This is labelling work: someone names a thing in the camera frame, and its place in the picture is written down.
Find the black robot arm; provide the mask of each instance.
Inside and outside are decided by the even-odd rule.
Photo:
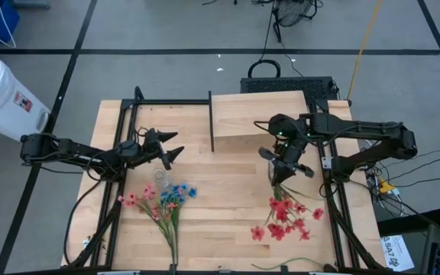
[[[161,143],[175,137],[176,132],[162,133],[151,128],[144,134],[144,143],[135,140],[124,141],[111,150],[99,150],[84,144],[78,144],[69,138],[57,138],[51,134],[30,134],[21,137],[20,157],[24,165],[59,161],[92,169],[102,180],[117,180],[119,171],[133,169],[143,163],[160,158],[167,170],[171,163],[183,151],[178,147],[165,151]]]
[[[303,114],[298,119],[278,114],[269,120],[268,131],[277,137],[274,153],[261,148],[259,154],[274,164],[273,186],[294,176],[297,170],[313,176],[313,171],[299,164],[298,160],[307,144],[315,142],[325,142],[326,145],[336,138],[381,141],[350,157],[323,159],[323,168],[330,170],[332,178],[339,182],[349,181],[349,176],[359,167],[375,164],[388,157],[408,160],[417,154],[413,132],[407,130],[403,123],[345,121],[324,113]]]

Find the wooden board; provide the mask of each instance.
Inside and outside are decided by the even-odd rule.
[[[262,92],[212,97],[213,137],[215,151],[248,153],[270,142],[271,136],[254,125],[254,121],[269,121],[277,114],[298,118],[306,110],[301,91]]]
[[[112,147],[118,120],[119,101],[102,102],[91,145],[102,149]],[[350,118],[346,105],[330,102],[332,112]],[[154,127],[161,131],[180,134],[165,143],[166,149],[185,146],[173,165],[170,177],[175,183],[188,183],[198,187],[198,197],[189,200],[180,219],[179,270],[257,270],[251,264],[269,267],[292,257],[308,257],[320,263],[335,262],[332,234],[328,216],[315,221],[307,216],[312,232],[309,241],[300,241],[291,234],[282,241],[269,236],[262,241],[251,239],[250,228],[262,225],[269,213],[268,198],[272,196],[267,179],[267,162],[257,151],[241,154],[212,153],[209,146],[209,110],[207,105],[152,105],[141,106],[137,128]],[[341,155],[358,151],[354,140],[337,140]],[[319,197],[322,182],[318,153],[308,146],[301,163],[315,171],[312,179],[302,175],[286,181],[289,187],[315,199],[300,199],[309,208],[325,208]],[[125,193],[139,193],[151,180],[154,168],[160,162],[146,164],[128,171]],[[364,181],[364,175],[354,173],[354,180]],[[79,195],[93,182],[84,176]],[[84,199],[76,210],[70,231],[70,257],[75,258],[83,249],[83,240],[95,231],[103,186]],[[347,194],[354,231],[364,246],[384,263],[376,220],[367,190],[348,184]],[[348,254],[346,264],[350,265]],[[121,213],[113,269],[166,270],[171,262],[167,243],[159,229],[145,215],[135,209]],[[289,264],[290,270],[318,270],[308,261]]]

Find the sticker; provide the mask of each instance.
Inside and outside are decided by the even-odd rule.
[[[383,245],[387,266],[393,271],[400,272],[415,267],[402,235],[382,237],[381,245]]]
[[[21,92],[16,91],[15,100],[16,105],[22,107],[25,111],[29,112],[31,109],[31,101],[27,99]]]

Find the wooden table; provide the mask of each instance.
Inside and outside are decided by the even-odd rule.
[[[120,101],[102,101],[91,146],[103,150],[112,148],[120,104]],[[351,119],[347,102],[329,102],[329,107],[332,114]],[[141,105],[136,126],[178,131],[175,138],[164,144],[169,150],[186,147],[176,159],[170,177],[175,183],[198,187],[198,197],[189,199],[181,210],[178,270],[258,270],[251,264],[269,267],[293,257],[307,257],[322,264],[335,262],[328,215],[324,215],[321,221],[307,217],[306,223],[312,234],[309,241],[300,241],[298,234],[288,235],[282,241],[276,241],[268,234],[261,242],[252,240],[250,228],[263,225],[270,211],[268,198],[272,196],[272,191],[267,179],[267,162],[258,156],[257,151],[212,153],[207,105]],[[356,140],[339,138],[336,144],[342,156],[359,150]],[[317,148],[308,146],[300,163],[311,167],[315,176],[310,179],[298,174],[286,181],[287,186],[315,198],[301,199],[310,209],[326,207],[325,200],[319,196],[322,175],[318,158]],[[161,166],[159,161],[154,161],[129,170],[125,194],[140,193],[144,185],[151,182],[152,171]],[[365,181],[360,171],[354,172],[351,178]],[[79,196],[93,184],[84,175]],[[86,197],[74,214],[69,238],[71,260],[83,249],[83,240],[96,230],[103,191],[104,184]],[[384,265],[368,191],[347,183],[346,193],[354,233],[374,258]],[[347,239],[342,231],[341,239],[345,264],[350,267]],[[100,255],[99,262],[103,264],[104,251]],[[167,270],[170,263],[170,249],[157,226],[145,214],[139,214],[137,209],[122,209],[112,268]],[[292,262],[288,267],[290,271],[319,269],[309,261]]]

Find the white container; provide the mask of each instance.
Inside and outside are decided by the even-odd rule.
[[[50,111],[0,61],[0,134],[16,141],[24,134],[41,133]]]

